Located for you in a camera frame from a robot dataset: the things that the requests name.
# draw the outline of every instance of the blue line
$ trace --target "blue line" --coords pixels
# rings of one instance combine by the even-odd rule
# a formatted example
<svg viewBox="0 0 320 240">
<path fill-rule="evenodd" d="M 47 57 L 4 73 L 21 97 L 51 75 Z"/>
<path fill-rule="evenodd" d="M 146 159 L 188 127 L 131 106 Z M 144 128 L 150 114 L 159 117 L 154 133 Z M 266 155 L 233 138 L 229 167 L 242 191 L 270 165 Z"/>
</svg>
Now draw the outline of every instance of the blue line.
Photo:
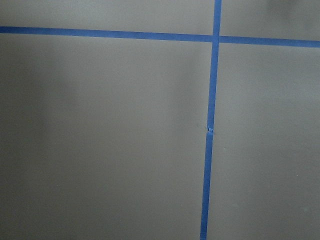
<svg viewBox="0 0 320 240">
<path fill-rule="evenodd" d="M 200 240 L 207 239 L 207 230 L 208 230 L 208 212 L 209 212 L 209 197 L 210 197 L 212 150 L 213 150 L 213 142 L 214 142 L 214 119 L 215 119 L 216 89 L 217 89 L 217 76 L 218 76 L 221 8 L 222 8 L 222 0 L 215 0 L 214 15 L 213 15 L 213 36 L 212 36 L 212 51 L 211 51 L 208 115 L 207 115 L 208 132 L 206 133 L 206 141 L 205 141 L 205 160 L 204 160 Z"/>
<path fill-rule="evenodd" d="M 252 44 L 252 45 L 272 45 L 272 46 L 320 48 L 320 41 L 279 39 L 279 38 L 220 36 L 219 42 L 226 43 L 226 44 Z"/>
<path fill-rule="evenodd" d="M 108 30 L 86 30 L 68 28 L 44 28 L 44 27 L 18 27 L 0 26 L 2 34 L 35 34 L 35 35 L 58 35 L 58 36 L 81 36 L 119 39 L 151 39 L 188 42 L 212 42 L 211 35 L 138 32 L 138 31 L 108 31 Z"/>
</svg>

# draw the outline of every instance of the gray panel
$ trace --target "gray panel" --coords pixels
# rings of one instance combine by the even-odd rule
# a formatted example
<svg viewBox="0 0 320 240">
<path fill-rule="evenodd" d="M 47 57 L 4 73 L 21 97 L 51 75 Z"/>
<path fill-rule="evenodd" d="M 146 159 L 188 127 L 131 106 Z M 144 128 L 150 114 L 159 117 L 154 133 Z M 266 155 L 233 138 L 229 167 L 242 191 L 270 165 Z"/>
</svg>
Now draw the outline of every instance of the gray panel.
<svg viewBox="0 0 320 240">
<path fill-rule="evenodd" d="M 0 35 L 0 239 L 199 237 L 210 43 Z"/>
<path fill-rule="evenodd" d="M 319 60 L 221 44 L 208 240 L 320 239 Z"/>
<path fill-rule="evenodd" d="M 0 26 L 212 34 L 214 0 L 2 0 Z"/>
<path fill-rule="evenodd" d="M 222 0 L 221 35 L 320 40 L 318 0 Z"/>
</svg>

